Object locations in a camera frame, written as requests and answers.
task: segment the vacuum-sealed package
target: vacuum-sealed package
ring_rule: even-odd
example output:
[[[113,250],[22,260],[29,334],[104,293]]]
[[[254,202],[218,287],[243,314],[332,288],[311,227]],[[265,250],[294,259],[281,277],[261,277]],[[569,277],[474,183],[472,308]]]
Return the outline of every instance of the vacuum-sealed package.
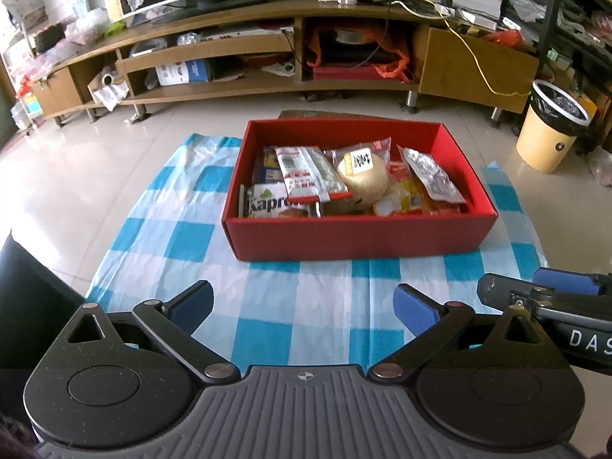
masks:
[[[356,203],[372,205],[385,195],[389,187],[391,138],[326,150],[325,156]]]
[[[243,216],[254,219],[308,217],[308,205],[291,205],[287,201],[283,182],[248,188],[242,208]]]
[[[427,153],[401,148],[402,160],[414,171],[418,179],[423,183],[427,194],[432,200],[448,203],[466,203],[457,187],[452,183],[436,161]]]
[[[351,196],[319,148],[283,146],[276,155],[289,203],[325,203]]]

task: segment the metal leg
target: metal leg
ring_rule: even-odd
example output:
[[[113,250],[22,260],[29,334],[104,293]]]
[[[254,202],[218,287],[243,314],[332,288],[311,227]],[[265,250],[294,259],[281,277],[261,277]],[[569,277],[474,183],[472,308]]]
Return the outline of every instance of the metal leg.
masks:
[[[135,122],[144,121],[150,117],[150,114],[147,112],[147,107],[144,105],[134,105],[136,109],[136,113],[130,118],[130,124],[134,124]]]
[[[93,124],[100,118],[100,116],[96,114],[96,109],[85,109],[85,112],[87,112],[87,117],[90,118],[91,124]]]
[[[408,91],[408,97],[406,97],[406,103],[400,103],[402,110],[407,114],[417,113],[417,100],[418,91]]]
[[[500,109],[499,107],[495,107],[493,109],[493,113],[491,114],[491,117],[487,118],[487,124],[489,124],[492,128],[499,129],[500,128],[500,117],[501,117],[502,112],[503,112],[502,109]]]

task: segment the sticker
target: sticker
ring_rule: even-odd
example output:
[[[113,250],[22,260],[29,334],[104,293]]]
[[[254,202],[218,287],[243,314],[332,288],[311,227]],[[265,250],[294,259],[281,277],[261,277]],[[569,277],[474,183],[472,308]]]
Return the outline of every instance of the sticker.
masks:
[[[345,172],[347,176],[361,174],[370,169],[374,169],[372,153],[369,148],[353,150],[344,156]]]

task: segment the food packet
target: food packet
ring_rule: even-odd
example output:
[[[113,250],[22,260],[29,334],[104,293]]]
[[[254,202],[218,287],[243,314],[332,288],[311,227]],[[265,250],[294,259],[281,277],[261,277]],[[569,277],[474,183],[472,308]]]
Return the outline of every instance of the food packet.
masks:
[[[466,203],[457,187],[452,183],[436,161],[427,153],[401,148],[398,146],[402,160],[410,166],[426,189],[426,193],[436,202]]]
[[[254,185],[246,191],[243,215],[248,218],[308,217],[308,205],[291,205],[283,182]]]
[[[357,205],[380,200],[389,187],[391,138],[325,151]]]
[[[367,160],[366,155],[375,154],[382,160],[385,168],[388,169],[389,163],[391,162],[391,138],[372,141],[370,143],[359,143],[357,145],[337,148],[335,150],[325,150],[323,153],[335,168],[342,160],[346,161],[347,154],[351,153],[352,156],[349,160],[352,162],[352,165],[357,168],[360,168],[364,160]]]
[[[404,162],[390,162],[389,189],[374,204],[377,216],[393,214],[423,214],[425,205],[417,185],[417,178]]]
[[[283,181],[283,173],[280,172],[278,158],[274,148],[267,146],[264,148],[262,157],[255,163],[253,171],[253,184],[265,185],[280,183]]]
[[[325,203],[351,196],[319,148],[284,146],[276,155],[289,203]]]
[[[446,215],[446,214],[461,213],[461,208],[459,207],[459,203],[448,203],[448,202],[442,202],[441,200],[433,200],[429,196],[429,193],[427,193],[427,189],[425,188],[425,185],[416,176],[414,176],[414,183],[416,184],[418,188],[418,194],[422,198],[423,214]]]

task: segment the wooden tv cabinet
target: wooden tv cabinet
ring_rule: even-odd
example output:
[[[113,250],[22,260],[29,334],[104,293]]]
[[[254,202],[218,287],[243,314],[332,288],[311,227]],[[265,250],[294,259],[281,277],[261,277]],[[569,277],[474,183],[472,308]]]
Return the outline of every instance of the wooden tv cabinet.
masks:
[[[409,69],[414,81],[313,80],[305,67],[305,36],[315,22],[328,18],[390,19],[408,37]],[[229,26],[254,21],[291,19],[293,36],[266,35],[225,38],[181,47],[169,47],[139,57],[129,57],[134,44],[146,39],[176,36],[191,30]],[[478,56],[491,86],[497,91],[531,89],[538,66],[535,57],[509,48],[465,36]],[[261,70],[249,70],[244,77],[227,82],[194,82],[147,90],[148,69],[184,60],[262,52],[295,52],[296,74],[291,78]],[[463,43],[449,32],[444,23],[417,18],[402,8],[374,5],[340,6],[317,0],[278,0],[252,7],[210,13],[170,24],[142,24],[95,44],[86,46],[74,58],[51,69],[44,78],[31,81],[45,117],[61,122],[66,114],[85,110],[96,119],[96,105],[87,88],[104,65],[114,64],[127,80],[129,96],[122,104],[134,105],[135,120],[147,117],[146,106],[154,103],[238,96],[280,91],[317,90],[398,90],[408,93],[405,109],[415,112],[419,93],[462,99],[494,107],[496,111],[522,112],[525,96],[503,97],[492,94],[480,77],[472,56]]]

